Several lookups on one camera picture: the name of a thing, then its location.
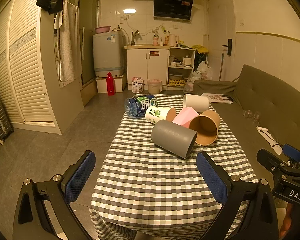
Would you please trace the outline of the small waste bin pink liner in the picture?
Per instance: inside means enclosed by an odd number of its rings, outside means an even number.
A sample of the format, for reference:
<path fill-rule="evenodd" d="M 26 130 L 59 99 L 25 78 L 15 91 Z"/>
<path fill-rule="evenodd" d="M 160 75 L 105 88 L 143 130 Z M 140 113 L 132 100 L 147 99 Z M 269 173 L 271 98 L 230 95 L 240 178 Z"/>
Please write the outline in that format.
<path fill-rule="evenodd" d="M 163 90 L 162 81 L 159 79 L 147 80 L 149 94 L 160 94 Z"/>

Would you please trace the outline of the brown kraft paper cup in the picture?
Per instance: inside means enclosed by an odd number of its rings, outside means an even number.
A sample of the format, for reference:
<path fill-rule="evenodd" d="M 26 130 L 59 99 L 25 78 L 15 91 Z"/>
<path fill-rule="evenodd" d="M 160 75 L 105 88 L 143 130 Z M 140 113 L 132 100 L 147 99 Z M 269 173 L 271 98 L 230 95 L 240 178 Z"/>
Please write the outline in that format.
<path fill-rule="evenodd" d="M 189 129 L 197 132 L 196 143 L 198 145 L 209 146 L 217 139 L 220 124 L 219 114 L 207 110 L 191 120 Z"/>

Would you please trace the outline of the white sink cabinet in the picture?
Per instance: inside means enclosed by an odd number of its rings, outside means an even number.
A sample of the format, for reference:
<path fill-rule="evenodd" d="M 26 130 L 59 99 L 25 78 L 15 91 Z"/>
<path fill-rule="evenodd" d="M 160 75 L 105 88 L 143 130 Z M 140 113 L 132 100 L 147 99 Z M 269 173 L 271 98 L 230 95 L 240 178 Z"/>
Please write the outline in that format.
<path fill-rule="evenodd" d="M 153 45 L 125 46 L 127 54 L 128 90 L 132 89 L 132 79 L 140 77 L 144 81 L 144 89 L 148 89 L 147 81 L 158 79 L 162 81 L 163 89 L 167 89 L 168 47 Z"/>

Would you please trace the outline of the milk carton box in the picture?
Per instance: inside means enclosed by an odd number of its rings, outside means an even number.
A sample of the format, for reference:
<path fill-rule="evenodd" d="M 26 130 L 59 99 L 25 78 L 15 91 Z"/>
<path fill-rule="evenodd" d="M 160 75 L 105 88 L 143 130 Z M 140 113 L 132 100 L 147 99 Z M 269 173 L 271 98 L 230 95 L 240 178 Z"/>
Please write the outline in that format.
<path fill-rule="evenodd" d="M 143 91 L 144 80 L 142 77 L 133 77 L 132 79 L 132 93 L 138 94 Z"/>

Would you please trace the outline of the grey plastic cup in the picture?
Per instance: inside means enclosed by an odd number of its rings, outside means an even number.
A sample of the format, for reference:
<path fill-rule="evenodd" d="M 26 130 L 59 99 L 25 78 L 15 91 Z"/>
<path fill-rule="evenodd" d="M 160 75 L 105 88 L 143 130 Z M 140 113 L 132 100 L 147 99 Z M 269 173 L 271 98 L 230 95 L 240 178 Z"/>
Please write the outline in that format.
<path fill-rule="evenodd" d="M 151 133 L 152 142 L 183 159 L 187 159 L 196 142 L 197 132 L 167 120 L 157 122 Z"/>

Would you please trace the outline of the red thermos bottle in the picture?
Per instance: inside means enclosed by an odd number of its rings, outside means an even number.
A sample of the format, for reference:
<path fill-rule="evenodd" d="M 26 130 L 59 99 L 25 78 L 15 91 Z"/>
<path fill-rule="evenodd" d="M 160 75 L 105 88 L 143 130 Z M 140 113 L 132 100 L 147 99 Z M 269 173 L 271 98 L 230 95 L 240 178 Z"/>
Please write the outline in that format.
<path fill-rule="evenodd" d="M 108 96 L 114 95 L 115 94 L 115 83 L 114 83 L 114 78 L 113 78 L 111 72 L 107 73 L 106 84 L 107 84 Z"/>

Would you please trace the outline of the white platform box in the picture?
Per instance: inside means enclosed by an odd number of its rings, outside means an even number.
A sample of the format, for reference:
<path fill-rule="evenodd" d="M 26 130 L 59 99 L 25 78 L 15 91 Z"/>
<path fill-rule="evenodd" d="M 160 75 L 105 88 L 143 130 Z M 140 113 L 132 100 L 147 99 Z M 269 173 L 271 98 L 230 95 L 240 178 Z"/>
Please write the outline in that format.
<path fill-rule="evenodd" d="M 96 84 L 98 93 L 107 93 L 106 78 L 97 78 Z M 127 73 L 114 77 L 114 86 L 116 93 L 122 93 L 127 86 Z"/>

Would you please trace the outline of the pink box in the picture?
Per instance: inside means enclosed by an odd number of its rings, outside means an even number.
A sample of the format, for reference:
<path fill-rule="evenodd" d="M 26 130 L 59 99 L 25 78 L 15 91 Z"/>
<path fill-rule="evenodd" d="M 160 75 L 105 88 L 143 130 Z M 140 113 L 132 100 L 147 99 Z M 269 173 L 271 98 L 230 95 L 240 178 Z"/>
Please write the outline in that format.
<path fill-rule="evenodd" d="M 190 122 L 197 116 L 198 113 L 192 107 L 185 107 L 176 115 L 172 122 L 189 128 Z"/>

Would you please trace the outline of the chrome faucet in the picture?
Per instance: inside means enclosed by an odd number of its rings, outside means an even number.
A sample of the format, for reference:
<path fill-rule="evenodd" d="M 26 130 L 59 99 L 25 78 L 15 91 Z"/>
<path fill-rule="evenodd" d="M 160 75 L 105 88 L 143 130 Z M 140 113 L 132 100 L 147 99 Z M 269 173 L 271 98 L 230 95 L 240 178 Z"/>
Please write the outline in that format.
<path fill-rule="evenodd" d="M 131 45 L 132 46 L 136 45 L 135 37 L 138 35 L 140 35 L 140 32 L 138 30 L 132 32 L 132 34 L 131 34 Z"/>

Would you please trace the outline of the white plastic bags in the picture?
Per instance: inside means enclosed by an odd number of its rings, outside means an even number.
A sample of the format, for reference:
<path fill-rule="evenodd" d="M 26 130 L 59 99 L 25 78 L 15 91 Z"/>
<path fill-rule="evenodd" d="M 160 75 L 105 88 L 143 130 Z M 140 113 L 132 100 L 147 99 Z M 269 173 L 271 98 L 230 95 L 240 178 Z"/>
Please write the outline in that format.
<path fill-rule="evenodd" d="M 193 71 L 186 80 L 183 91 L 185 93 L 192 93 L 194 82 L 197 80 L 212 80 L 212 69 L 208 61 L 202 61 L 197 70 Z"/>

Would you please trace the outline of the light blue washing machine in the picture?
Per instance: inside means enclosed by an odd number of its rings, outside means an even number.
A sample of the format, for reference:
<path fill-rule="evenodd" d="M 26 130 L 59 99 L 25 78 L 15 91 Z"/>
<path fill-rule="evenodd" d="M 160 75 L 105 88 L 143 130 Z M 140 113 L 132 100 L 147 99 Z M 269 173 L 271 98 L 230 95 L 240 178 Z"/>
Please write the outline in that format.
<path fill-rule="evenodd" d="M 96 77 L 120 76 L 124 72 L 123 32 L 110 31 L 93 35 L 94 70 Z"/>

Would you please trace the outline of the black bag on wardrobe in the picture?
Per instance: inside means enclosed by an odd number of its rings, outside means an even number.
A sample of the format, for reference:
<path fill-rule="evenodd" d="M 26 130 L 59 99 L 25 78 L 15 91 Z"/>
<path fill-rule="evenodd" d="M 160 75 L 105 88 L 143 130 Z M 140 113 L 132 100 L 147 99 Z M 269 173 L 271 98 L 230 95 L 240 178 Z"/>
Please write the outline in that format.
<path fill-rule="evenodd" d="M 42 8 L 51 15 L 63 10 L 63 0 L 37 0 L 36 6 Z"/>

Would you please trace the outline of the black range hood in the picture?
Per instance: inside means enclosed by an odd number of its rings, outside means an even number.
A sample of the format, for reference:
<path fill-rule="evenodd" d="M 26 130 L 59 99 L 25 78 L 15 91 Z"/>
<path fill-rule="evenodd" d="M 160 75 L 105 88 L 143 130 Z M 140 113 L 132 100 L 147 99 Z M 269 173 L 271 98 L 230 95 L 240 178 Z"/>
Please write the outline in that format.
<path fill-rule="evenodd" d="M 190 22 L 194 0 L 153 0 L 154 19 Z"/>

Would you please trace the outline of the white paper cup green print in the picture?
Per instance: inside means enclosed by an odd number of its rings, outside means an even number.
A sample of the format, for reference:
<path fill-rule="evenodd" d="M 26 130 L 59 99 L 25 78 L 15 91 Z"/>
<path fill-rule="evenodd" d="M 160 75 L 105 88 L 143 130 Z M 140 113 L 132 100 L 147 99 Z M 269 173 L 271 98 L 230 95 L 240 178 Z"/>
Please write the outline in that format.
<path fill-rule="evenodd" d="M 145 118 L 148 122 L 156 124 L 160 120 L 172 121 L 176 117 L 176 110 L 173 107 L 148 107 Z"/>

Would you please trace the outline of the white electric kettle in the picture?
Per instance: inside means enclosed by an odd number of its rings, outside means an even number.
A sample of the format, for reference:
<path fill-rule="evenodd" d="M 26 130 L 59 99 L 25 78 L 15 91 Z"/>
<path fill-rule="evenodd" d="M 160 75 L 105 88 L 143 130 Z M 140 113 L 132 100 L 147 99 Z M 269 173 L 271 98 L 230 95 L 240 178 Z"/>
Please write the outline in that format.
<path fill-rule="evenodd" d="M 179 42 L 178 35 L 170 34 L 168 36 L 168 46 L 169 47 L 177 47 Z"/>

